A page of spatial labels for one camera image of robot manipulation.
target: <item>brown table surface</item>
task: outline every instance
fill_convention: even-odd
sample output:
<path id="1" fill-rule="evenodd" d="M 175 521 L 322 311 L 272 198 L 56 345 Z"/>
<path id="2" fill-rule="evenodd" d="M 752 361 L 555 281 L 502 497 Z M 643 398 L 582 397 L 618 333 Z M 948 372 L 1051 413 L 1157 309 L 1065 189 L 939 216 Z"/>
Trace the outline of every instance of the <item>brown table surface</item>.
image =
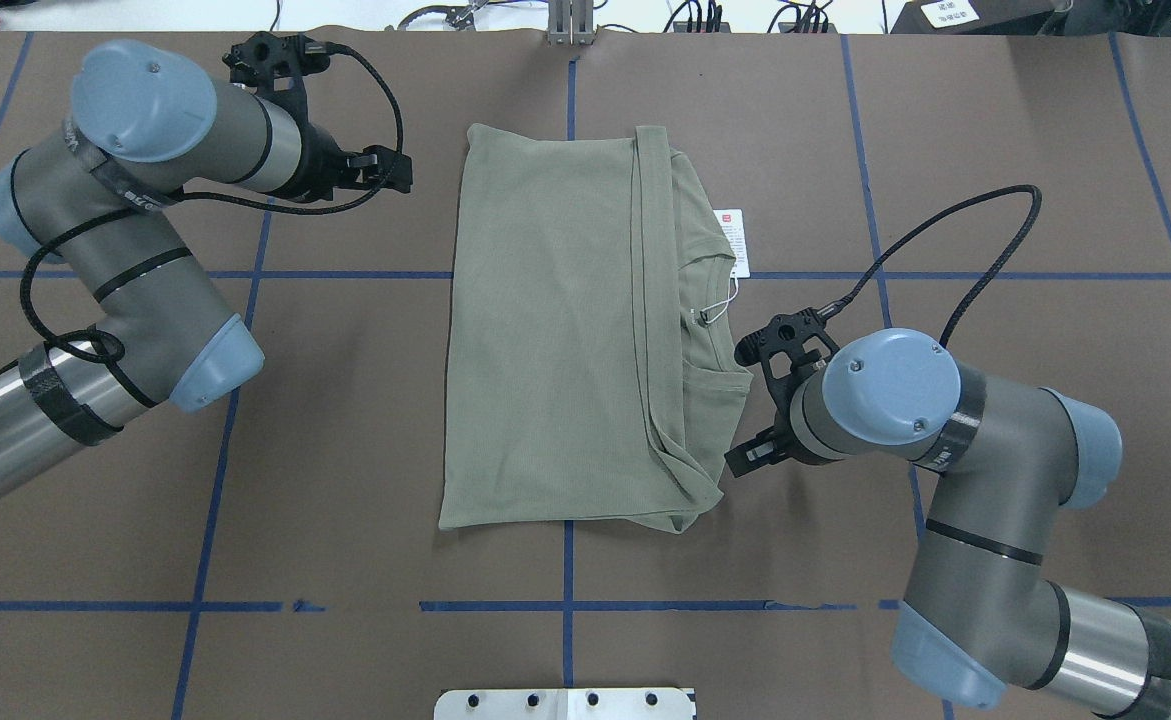
<path id="1" fill-rule="evenodd" d="M 895 598 L 934 479 L 884 457 L 726 478 L 680 537 L 621 521 L 439 532 L 477 122 L 547 140 L 667 126 L 710 200 L 744 211 L 737 337 L 837 297 L 934 211 L 1039 184 L 1038 227 L 951 348 L 1114 414 L 1124 468 L 1094 509 L 1062 512 L 1045 574 L 1171 616 L 1171 40 L 311 35 L 358 47 L 393 87 L 416 187 L 329 218 L 169 211 L 268 359 L 241 393 L 160 406 L 0 501 L 0 716 L 408 719 L 447 688 L 566 684 L 696 688 L 705 719 L 1088 716 L 1020 690 L 989 714 L 950 708 L 896 673 Z M 133 37 L 224 77 L 244 36 Z M 0 167 L 56 131 L 102 40 L 0 33 Z M 309 87 L 344 145 L 392 140 L 352 63 Z M 1023 206 L 938 225 L 831 332 L 939 332 Z M 0 242 L 0 365 L 36 340 L 22 265 Z M 35 293 L 54 327 L 100 315 L 64 270 Z M 737 439 L 772 411 L 760 380 Z"/>

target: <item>blue joint cap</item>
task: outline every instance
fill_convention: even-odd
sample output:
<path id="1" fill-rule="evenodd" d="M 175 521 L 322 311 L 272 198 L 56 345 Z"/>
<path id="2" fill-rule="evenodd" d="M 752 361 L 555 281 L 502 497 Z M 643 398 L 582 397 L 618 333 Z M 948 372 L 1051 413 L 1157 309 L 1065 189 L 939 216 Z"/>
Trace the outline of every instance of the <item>blue joint cap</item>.
<path id="1" fill-rule="evenodd" d="M 18 169 L 18 162 L 12 160 L 0 170 L 0 238 L 5 242 L 21 251 L 26 258 L 33 256 L 42 244 L 26 227 L 21 219 L 21 211 L 18 210 L 18 200 L 12 194 L 12 176 Z M 64 259 L 55 252 L 47 255 L 44 263 L 62 265 Z"/>
<path id="2" fill-rule="evenodd" d="M 940 343 L 908 328 L 868 334 L 837 351 L 822 380 L 829 416 L 874 445 L 940 432 L 959 406 L 959 365 Z"/>
<path id="3" fill-rule="evenodd" d="M 172 402 L 186 413 L 203 410 L 261 372 L 263 364 L 265 354 L 260 345 L 252 338 L 244 320 L 234 315 L 225 320 L 225 324 L 189 364 L 182 382 L 172 391 Z"/>
<path id="4" fill-rule="evenodd" d="M 136 163 L 179 158 L 215 119 L 206 70 L 137 40 L 111 40 L 88 53 L 69 101 L 88 140 Z"/>
<path id="5" fill-rule="evenodd" d="M 1007 690 L 1006 683 L 906 602 L 900 603 L 900 618 L 896 620 L 892 664 L 924 691 L 968 707 L 992 709 Z"/>
<path id="6" fill-rule="evenodd" d="M 1084 402 L 1064 397 L 1055 389 L 1043 388 L 1060 400 L 1069 421 L 1074 425 L 1074 441 L 1078 448 L 1078 479 L 1074 480 L 1074 492 L 1061 507 L 1083 509 L 1100 502 L 1110 489 L 1110 482 L 1119 476 L 1123 464 L 1123 433 L 1105 410 Z"/>

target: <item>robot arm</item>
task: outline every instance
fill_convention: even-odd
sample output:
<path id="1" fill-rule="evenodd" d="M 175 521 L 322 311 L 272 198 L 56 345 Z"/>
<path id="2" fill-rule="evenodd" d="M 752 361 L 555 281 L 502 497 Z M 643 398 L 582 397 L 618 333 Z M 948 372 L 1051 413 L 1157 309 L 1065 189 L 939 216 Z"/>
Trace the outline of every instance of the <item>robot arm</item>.
<path id="1" fill-rule="evenodd" d="M 342 151 L 307 119 L 302 76 L 330 53 L 258 33 L 225 55 L 256 95 L 137 41 L 85 56 L 61 132 L 0 172 L 0 236 L 43 255 L 53 238 L 112 218 L 47 255 L 70 265 L 104 316 L 1 370 L 0 496 L 160 402 L 196 411 L 259 372 L 260 347 L 160 213 L 189 179 L 302 203 L 334 187 L 410 190 L 406 156 Z M 274 90 L 278 78 L 289 85 Z"/>
<path id="2" fill-rule="evenodd" d="M 740 475 L 878 451 L 941 473 L 892 642 L 900 672 L 979 708 L 1015 684 L 1102 716 L 1171 716 L 1171 620 L 1041 578 L 1059 507 L 1093 505 L 1116 478 L 1110 416 L 956 363 L 923 332 L 838 350 L 823 327 L 821 311 L 781 315 L 741 343 L 737 358 L 762 359 L 782 402 L 778 427 L 730 465 Z M 806 351 L 810 340 L 833 354 Z M 795 361 L 789 378 L 768 372 L 776 352 Z"/>

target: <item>black electrical cable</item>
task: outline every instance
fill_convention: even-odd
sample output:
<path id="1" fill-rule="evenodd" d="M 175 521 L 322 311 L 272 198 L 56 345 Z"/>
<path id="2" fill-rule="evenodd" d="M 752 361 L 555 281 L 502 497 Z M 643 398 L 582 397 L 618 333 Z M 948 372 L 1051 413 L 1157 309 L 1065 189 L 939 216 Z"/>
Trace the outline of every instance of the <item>black electrical cable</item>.
<path id="1" fill-rule="evenodd" d="M 940 213 L 933 214 L 927 220 L 924 220 L 923 224 L 918 225 L 917 228 L 905 233 L 900 240 L 897 240 L 891 247 L 888 247 L 886 251 L 883 251 L 883 254 L 878 255 L 878 259 L 874 260 L 874 265 L 869 266 L 865 274 L 861 275 L 860 281 L 856 282 L 854 288 L 851 288 L 851 292 L 847 293 L 845 296 L 833 301 L 830 304 L 822 307 L 821 311 L 819 311 L 821 313 L 822 318 L 833 318 L 833 316 L 841 313 L 844 307 L 849 306 L 851 301 L 860 295 L 860 292 L 863 290 L 870 279 L 874 277 L 874 274 L 878 273 L 878 269 L 882 268 L 883 263 L 891 258 L 891 255 L 895 255 L 896 251 L 899 251 L 900 247 L 905 247 L 905 245 L 908 245 L 911 240 L 915 240 L 915 238 L 926 228 L 932 227 L 932 225 L 940 222 L 945 218 L 950 218 L 950 215 L 957 213 L 959 210 L 972 208 L 973 205 L 997 199 L 997 197 L 1015 196 L 1021 192 L 1027 193 L 1030 198 L 1029 211 L 1025 214 L 1025 222 L 1020 224 L 1020 229 L 1016 231 L 1016 234 L 1011 239 L 1007 246 L 1004 247 L 1004 251 L 1000 255 L 998 255 L 998 259 L 993 261 L 993 265 L 989 265 L 989 268 L 981 275 L 981 279 L 978 279 L 978 281 L 972 286 L 972 290 L 968 290 L 968 293 L 963 296 L 963 300 L 960 300 L 959 304 L 956 307 L 954 313 L 950 314 L 950 320 L 945 323 L 945 331 L 941 331 L 940 341 L 938 341 L 941 343 L 941 347 L 949 345 L 950 336 L 951 334 L 954 334 L 954 328 L 959 324 L 959 320 L 963 318 L 963 315 L 968 310 L 968 307 L 972 306 L 972 302 L 977 299 L 977 296 L 981 295 L 981 290 L 984 290 L 984 288 L 993 281 L 993 277 L 995 277 L 1002 269 L 1002 266 L 1007 265 L 1007 260 L 1009 260 L 1011 255 L 1019 249 L 1020 244 L 1025 240 L 1025 236 L 1028 236 L 1029 228 L 1034 227 L 1034 220 L 1038 220 L 1038 212 L 1043 206 L 1043 193 L 1041 190 L 1038 190 L 1038 186 L 1033 186 L 1033 184 L 1014 184 L 1014 186 L 992 190 L 982 193 L 981 196 L 970 197 L 968 200 L 964 200 L 957 205 L 951 205 L 949 208 L 941 210 Z"/>
<path id="2" fill-rule="evenodd" d="M 37 311 L 33 309 L 33 299 L 30 296 L 33 292 L 33 274 L 37 272 L 37 266 L 47 259 L 47 255 L 53 254 L 57 251 L 61 245 L 66 245 L 70 240 L 74 240 L 81 234 L 98 228 L 101 225 L 107 222 L 114 222 L 114 220 L 122 220 L 136 214 L 136 210 L 123 208 L 115 210 L 112 213 L 105 213 L 87 222 L 76 225 L 76 227 L 69 228 L 68 231 L 60 233 L 54 240 L 37 247 L 37 251 L 33 252 L 29 256 L 28 263 L 26 263 L 26 269 L 21 274 L 21 311 L 26 316 L 26 322 L 33 328 L 33 331 L 37 332 L 47 345 L 55 347 L 60 351 L 68 352 L 74 357 L 78 357 L 80 361 L 88 361 L 88 363 L 118 363 L 123 359 L 123 354 L 125 348 L 123 347 L 123 341 L 118 337 L 112 336 L 110 332 L 97 331 L 97 329 L 82 329 L 82 331 L 55 334 L 52 332 L 50 328 L 37 317 Z M 88 352 L 87 350 L 78 350 L 71 343 L 74 341 L 87 341 L 87 342 L 100 342 L 102 347 L 107 349 L 105 354 Z"/>
<path id="3" fill-rule="evenodd" d="M 682 13 L 682 9 L 684 8 L 687 8 L 687 22 L 691 22 L 691 18 L 693 18 L 693 14 L 691 14 L 691 5 L 693 4 L 696 5 L 696 8 L 700 8 L 700 0 L 682 0 L 682 5 L 678 5 L 672 13 L 669 13 L 669 22 L 666 22 L 666 27 L 664 27 L 662 32 L 669 32 L 669 28 L 673 27 L 674 19 L 678 18 L 678 13 Z"/>
<path id="4" fill-rule="evenodd" d="M 415 23 L 416 20 L 425 18 L 425 15 L 445 15 L 458 9 L 460 8 L 453 8 L 451 5 L 425 5 L 424 8 L 417 8 L 408 13 L 406 18 L 398 20 L 398 29 L 406 29 L 408 26 Z"/>
<path id="5" fill-rule="evenodd" d="M 341 205 L 329 205 L 326 208 L 293 208 L 292 206 L 285 205 L 269 205 L 266 203 L 258 203 L 255 200 L 248 200 L 246 197 L 237 196 L 221 196 L 219 192 L 174 192 L 172 193 L 173 200 L 186 201 L 186 200 L 217 200 L 220 203 L 230 203 L 232 205 L 242 205 L 245 208 L 254 210 L 266 210 L 271 213 L 282 213 L 288 215 L 330 215 L 333 213 L 343 213 L 344 210 L 357 208 L 358 205 L 371 200 L 371 197 L 384 190 L 385 184 L 389 183 L 389 178 L 393 176 L 393 170 L 397 169 L 398 158 L 403 152 L 403 112 L 398 107 L 398 100 L 393 96 L 393 91 L 389 90 L 389 84 L 385 78 L 381 77 L 381 74 L 376 71 L 374 64 L 367 61 L 357 50 L 352 49 L 347 44 L 335 44 L 329 42 L 326 46 L 328 53 L 333 55 L 347 55 L 349 59 L 355 59 L 358 64 L 364 67 L 367 73 L 371 74 L 375 78 L 376 85 L 381 87 L 381 90 L 385 94 L 385 100 L 389 101 L 389 108 L 393 110 L 393 158 L 389 160 L 388 167 L 385 167 L 384 174 L 362 196 L 356 197 L 349 203 L 343 203 Z M 43 263 L 47 255 L 53 254 L 53 252 L 60 249 L 60 246 L 66 245 L 76 236 L 81 234 L 98 228 L 101 225 L 107 222 L 114 222 L 114 220 L 119 220 L 128 218 L 129 215 L 136 214 L 136 210 L 123 208 L 115 210 L 112 213 L 105 213 L 87 222 L 76 225 L 76 227 L 69 228 L 64 233 L 59 234 L 59 236 L 53 238 L 49 242 L 46 242 L 41 247 L 37 247 L 35 254 L 29 256 L 29 261 L 23 268 L 21 274 L 21 310 L 26 316 L 26 322 L 33 328 L 33 331 L 37 332 L 37 336 L 47 343 L 47 345 L 59 348 L 59 350 L 68 352 L 74 357 L 78 357 L 80 361 L 88 361 L 88 363 L 118 363 L 122 359 L 126 348 L 123 347 L 123 342 L 118 337 L 112 336 L 110 332 L 97 331 L 97 329 L 82 329 L 82 331 L 55 334 L 47 324 L 37 317 L 37 311 L 33 307 L 32 292 L 33 292 L 33 279 L 35 273 L 37 273 L 37 266 Z M 104 354 L 88 352 L 85 350 L 78 350 L 71 343 L 74 341 L 88 341 L 98 342 L 107 350 Z"/>
<path id="6" fill-rule="evenodd" d="M 794 11 L 794 29 L 789 30 L 794 32 L 797 28 L 801 20 L 803 20 L 803 8 L 808 8 L 808 6 L 809 5 L 803 5 L 803 4 L 790 4 L 790 1 L 786 0 L 785 4 L 781 5 L 781 8 L 778 9 L 776 14 L 772 15 L 772 22 L 767 23 L 767 32 L 773 32 L 773 29 L 776 29 L 776 21 L 781 19 L 781 15 L 786 13 L 786 11 Z"/>

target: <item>white sign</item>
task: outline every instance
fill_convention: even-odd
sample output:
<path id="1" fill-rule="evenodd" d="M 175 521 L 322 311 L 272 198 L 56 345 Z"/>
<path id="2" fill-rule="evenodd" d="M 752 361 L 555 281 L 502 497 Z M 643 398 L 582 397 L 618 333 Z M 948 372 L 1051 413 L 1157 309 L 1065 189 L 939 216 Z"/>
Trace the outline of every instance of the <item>white sign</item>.
<path id="1" fill-rule="evenodd" d="M 737 254 L 737 265 L 732 266 L 732 277 L 749 276 L 749 253 L 745 251 L 745 218 L 740 208 L 714 210 L 718 224 L 723 226 L 732 252 Z"/>
<path id="2" fill-rule="evenodd" d="M 941 0 L 940 4 L 923 5 L 923 14 L 932 27 L 960 26 L 981 19 L 968 0 Z"/>

